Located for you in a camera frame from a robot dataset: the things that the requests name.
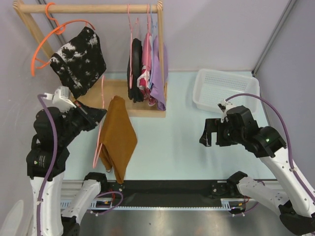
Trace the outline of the mustard brown trousers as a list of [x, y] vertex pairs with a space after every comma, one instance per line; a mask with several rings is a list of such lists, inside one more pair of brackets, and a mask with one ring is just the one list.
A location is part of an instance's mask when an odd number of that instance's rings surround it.
[[137, 145], [137, 136], [129, 119], [125, 100], [120, 96], [114, 96], [110, 101], [99, 144], [99, 157], [106, 171], [113, 170], [116, 182], [122, 184]]

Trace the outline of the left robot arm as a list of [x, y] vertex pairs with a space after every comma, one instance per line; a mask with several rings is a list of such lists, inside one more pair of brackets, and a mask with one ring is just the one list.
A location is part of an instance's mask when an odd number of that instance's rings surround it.
[[31, 150], [26, 157], [33, 192], [33, 236], [77, 236], [88, 207], [96, 196], [108, 193], [105, 174], [90, 172], [70, 205], [61, 210], [61, 189], [69, 144], [82, 132], [95, 129], [105, 109], [79, 101], [66, 112], [43, 106], [36, 114]]

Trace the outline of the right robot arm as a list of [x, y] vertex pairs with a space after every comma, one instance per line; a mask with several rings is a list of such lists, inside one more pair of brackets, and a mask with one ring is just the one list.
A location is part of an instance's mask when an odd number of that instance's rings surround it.
[[231, 103], [218, 104], [221, 118], [205, 120], [199, 140], [206, 147], [242, 145], [253, 153], [276, 177], [283, 191], [276, 191], [238, 171], [228, 179], [227, 192], [232, 197], [252, 198], [275, 213], [282, 224], [297, 236], [315, 231], [315, 190], [289, 158], [288, 144], [279, 132], [270, 127], [259, 127], [251, 111]]

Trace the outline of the pink trouser hanger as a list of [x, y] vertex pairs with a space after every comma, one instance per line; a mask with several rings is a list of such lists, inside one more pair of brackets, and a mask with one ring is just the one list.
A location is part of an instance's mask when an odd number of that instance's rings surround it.
[[[105, 109], [105, 99], [104, 99], [104, 80], [105, 80], [105, 75], [102, 75], [101, 78], [101, 101], [102, 101], [102, 109]], [[101, 128], [102, 128], [102, 120], [98, 124], [98, 135], [97, 135], [97, 142], [96, 142], [96, 148], [94, 152], [94, 158], [93, 158], [93, 168], [95, 169], [97, 167], [97, 162], [99, 159], [99, 154], [100, 154], [100, 146], [99, 146], [99, 140], [100, 140], [100, 133], [101, 133]]]

